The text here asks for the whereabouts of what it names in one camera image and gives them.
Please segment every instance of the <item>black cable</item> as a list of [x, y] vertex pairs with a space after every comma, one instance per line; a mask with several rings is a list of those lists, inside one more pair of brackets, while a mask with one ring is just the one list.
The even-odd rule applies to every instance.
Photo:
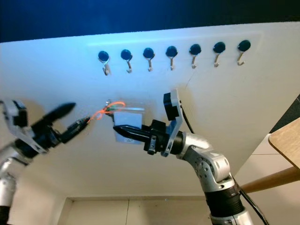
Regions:
[[188, 121], [187, 115], [186, 115], [186, 113], [184, 112], [183, 107], [181, 107], [181, 108], [182, 108], [183, 118], [184, 118], [185, 122], [187, 123], [187, 126], [188, 126], [190, 132], [191, 132], [192, 134], [194, 134], [194, 130], [192, 129], [192, 126], [191, 126], [191, 124], [190, 124], [189, 121]]
[[[188, 121], [188, 118], [182, 108], [182, 114], [183, 114], [183, 118], [185, 120], [185, 122], [187, 123], [187, 126], [189, 128], [189, 130], [191, 131], [192, 134], [194, 134], [194, 130], [191, 126], [191, 124]], [[263, 214], [263, 212], [261, 211], [261, 209], [255, 204], [255, 202], [250, 198], [250, 196], [238, 185], [238, 183], [236, 182], [236, 180], [234, 180], [236, 185], [239, 187], [240, 189], [240, 194], [244, 197], [244, 199], [249, 203], [249, 205], [251, 205], [251, 207], [254, 209], [254, 211], [257, 213], [257, 215], [259, 216], [259, 218], [263, 221], [263, 223], [265, 225], [270, 225], [269, 222], [267, 221], [265, 215]]]

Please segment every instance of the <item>white floor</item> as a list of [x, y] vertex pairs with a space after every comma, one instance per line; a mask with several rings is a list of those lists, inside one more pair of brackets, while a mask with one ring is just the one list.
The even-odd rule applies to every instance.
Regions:
[[[236, 175], [240, 184], [290, 167], [266, 139]], [[300, 183], [250, 194], [271, 225], [297, 225], [300, 220]], [[244, 201], [255, 225], [258, 216]], [[76, 201], [59, 225], [210, 225], [204, 200]]]

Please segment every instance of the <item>orange wire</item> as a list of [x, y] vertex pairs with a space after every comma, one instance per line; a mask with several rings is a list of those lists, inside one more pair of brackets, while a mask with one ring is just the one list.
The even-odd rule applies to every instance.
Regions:
[[93, 120], [98, 114], [100, 114], [100, 116], [97, 118], [97, 120], [102, 119], [103, 114], [113, 114], [114, 112], [118, 112], [121, 111], [122, 109], [118, 109], [118, 110], [112, 110], [112, 111], [106, 111], [107, 109], [109, 109], [112, 106], [115, 105], [122, 105], [122, 108], [124, 108], [126, 106], [126, 104], [124, 102], [118, 101], [118, 102], [112, 102], [110, 103], [108, 106], [104, 107], [103, 109], [97, 111], [88, 121], [88, 123]]

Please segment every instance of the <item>white board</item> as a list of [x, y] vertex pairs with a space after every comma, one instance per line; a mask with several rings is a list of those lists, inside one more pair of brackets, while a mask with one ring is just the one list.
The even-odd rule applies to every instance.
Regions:
[[[235, 174], [300, 92], [300, 22], [244, 24], [124, 34], [64, 37], [0, 44], [0, 97], [21, 99], [30, 120], [65, 102], [76, 102], [60, 128], [101, 109], [107, 99], [130, 99], [146, 105], [145, 124], [167, 122], [163, 94], [178, 88], [196, 133], [224, 153]], [[251, 48], [237, 66], [237, 45]], [[213, 67], [212, 48], [226, 44], [220, 66]], [[197, 68], [189, 47], [199, 43]], [[165, 55], [175, 45], [170, 70]], [[143, 58], [153, 48], [153, 71]], [[133, 54], [133, 72], [120, 58]], [[105, 76], [98, 52], [110, 54]], [[174, 156], [149, 156], [142, 146], [115, 141], [112, 121], [93, 122], [67, 145], [39, 156], [25, 172], [67, 196], [201, 195], [192, 167]], [[7, 131], [1, 122], [1, 146]]]

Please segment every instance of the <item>hook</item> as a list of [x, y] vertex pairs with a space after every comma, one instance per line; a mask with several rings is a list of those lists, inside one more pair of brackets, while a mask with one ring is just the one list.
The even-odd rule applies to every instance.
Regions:
[[99, 59], [100, 62], [103, 63], [103, 65], [104, 65], [103, 72], [107, 76], [109, 74], [108, 65], [107, 65], [107, 63], [109, 61], [109, 55], [108, 55], [108, 53], [105, 52], [105, 51], [99, 52], [98, 59]]
[[121, 52], [121, 58], [127, 62], [129, 68], [126, 71], [130, 74], [132, 72], [132, 68], [131, 68], [131, 65], [130, 65], [130, 62], [129, 62], [132, 59], [131, 52], [127, 49], [124, 49]]
[[241, 66], [245, 63], [245, 61], [240, 62], [240, 59], [241, 59], [242, 55], [244, 54], [244, 52], [247, 51], [250, 47], [251, 47], [251, 43], [248, 40], [243, 40], [241, 43], [239, 43], [238, 50], [240, 51], [240, 55], [236, 61], [239, 66]]
[[173, 58], [178, 54], [176, 47], [175, 46], [168, 47], [167, 51], [165, 52], [165, 54], [171, 60], [171, 70], [173, 70], [174, 69]]
[[145, 57], [146, 60], [148, 60], [149, 67], [148, 71], [152, 71], [152, 64], [151, 64], [151, 59], [154, 58], [155, 54], [152, 48], [145, 48], [143, 56]]
[[218, 57], [219, 55], [225, 51], [226, 46], [224, 44], [224, 42], [218, 42], [215, 44], [213, 51], [216, 53], [216, 57], [215, 57], [215, 61], [214, 61], [214, 67], [218, 67], [220, 65], [220, 63], [218, 63]]
[[199, 55], [201, 52], [201, 47], [198, 44], [194, 44], [190, 47], [189, 53], [193, 56], [192, 59], [192, 68], [195, 69], [197, 65], [195, 64], [196, 56]]

